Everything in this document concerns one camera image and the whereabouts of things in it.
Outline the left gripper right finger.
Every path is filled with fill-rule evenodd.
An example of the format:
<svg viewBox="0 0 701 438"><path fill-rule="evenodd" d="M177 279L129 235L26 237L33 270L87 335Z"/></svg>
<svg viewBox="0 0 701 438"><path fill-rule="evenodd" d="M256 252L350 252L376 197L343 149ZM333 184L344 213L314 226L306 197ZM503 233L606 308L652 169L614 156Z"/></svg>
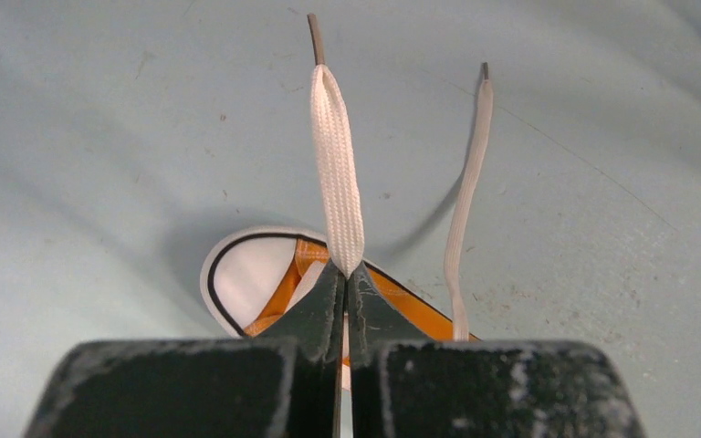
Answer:
<svg viewBox="0 0 701 438"><path fill-rule="evenodd" d="M436 341L358 268L346 283L358 437L641 437L611 361L567 340Z"/></svg>

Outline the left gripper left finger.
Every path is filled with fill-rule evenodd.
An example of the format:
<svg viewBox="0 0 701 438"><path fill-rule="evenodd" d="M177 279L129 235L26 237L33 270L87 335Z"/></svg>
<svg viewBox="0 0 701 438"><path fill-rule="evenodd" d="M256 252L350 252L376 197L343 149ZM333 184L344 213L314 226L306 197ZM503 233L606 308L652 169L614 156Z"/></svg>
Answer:
<svg viewBox="0 0 701 438"><path fill-rule="evenodd" d="M325 266L244 339L94 341L52 373L28 437L336 437L345 276Z"/></svg>

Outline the orange canvas sneaker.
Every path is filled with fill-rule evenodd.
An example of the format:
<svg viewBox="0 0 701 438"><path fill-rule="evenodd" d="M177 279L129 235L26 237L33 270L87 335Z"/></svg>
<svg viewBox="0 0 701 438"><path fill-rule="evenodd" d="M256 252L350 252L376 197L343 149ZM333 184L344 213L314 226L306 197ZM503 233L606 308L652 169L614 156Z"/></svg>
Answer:
<svg viewBox="0 0 701 438"><path fill-rule="evenodd" d="M211 250L200 275L209 311L235 338L255 337L299 301L309 268L326 263L326 237L293 227L265 226L233 233Z"/></svg>

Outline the white shoelace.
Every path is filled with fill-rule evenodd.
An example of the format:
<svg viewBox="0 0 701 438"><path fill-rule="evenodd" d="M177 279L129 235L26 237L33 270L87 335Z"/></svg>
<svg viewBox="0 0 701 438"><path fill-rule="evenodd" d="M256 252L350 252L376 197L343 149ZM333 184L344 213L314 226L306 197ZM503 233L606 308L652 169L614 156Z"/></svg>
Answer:
<svg viewBox="0 0 701 438"><path fill-rule="evenodd" d="M310 90L310 118L319 171L319 186L328 231L329 261L345 277L363 266L365 248L350 119L337 80L325 63L319 22L307 14L315 68ZM455 208L445 245L445 284L452 306L450 340L472 339L460 289L460 261L468 217L489 142L494 90L489 64L481 64L476 94L476 118L464 169L459 178Z"/></svg>

